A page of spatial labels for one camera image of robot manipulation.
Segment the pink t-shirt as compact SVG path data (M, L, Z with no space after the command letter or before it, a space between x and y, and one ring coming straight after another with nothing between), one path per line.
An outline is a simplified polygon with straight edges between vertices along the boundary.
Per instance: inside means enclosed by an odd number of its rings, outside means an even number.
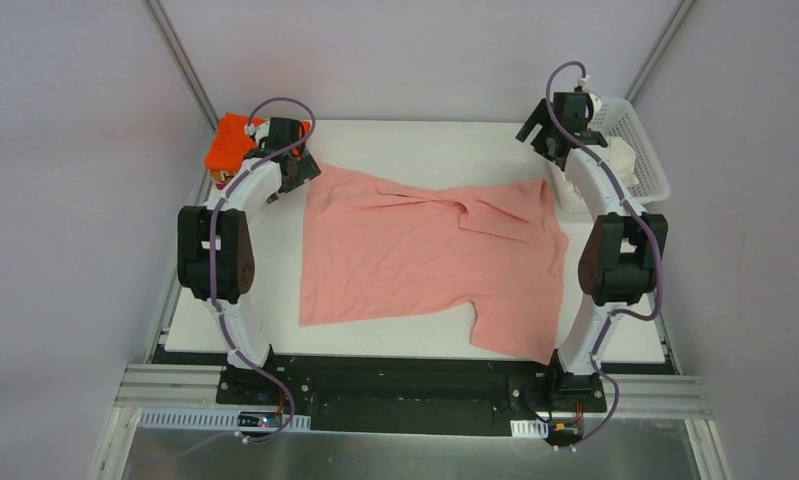
M542 179L429 190L326 166L307 194L299 323L468 303L474 346L545 364L556 346L567 250Z

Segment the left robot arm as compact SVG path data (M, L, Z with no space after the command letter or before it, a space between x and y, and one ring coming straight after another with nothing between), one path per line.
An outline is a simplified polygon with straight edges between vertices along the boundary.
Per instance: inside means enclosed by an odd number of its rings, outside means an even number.
M306 141L313 124L284 117L220 121L204 166L214 190L177 216L177 278L214 317L229 365L252 370L271 344L249 297L256 261L249 219L321 170Z

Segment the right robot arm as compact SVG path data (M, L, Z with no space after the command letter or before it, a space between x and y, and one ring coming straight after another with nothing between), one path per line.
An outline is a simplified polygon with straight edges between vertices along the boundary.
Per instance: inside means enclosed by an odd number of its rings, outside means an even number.
M516 135L577 187L593 226L578 263L576 319L542 380L551 398L586 398L601 386L605 343L633 305L655 291L668 224L638 204L613 170L609 141L590 128L594 101L582 89L548 94Z

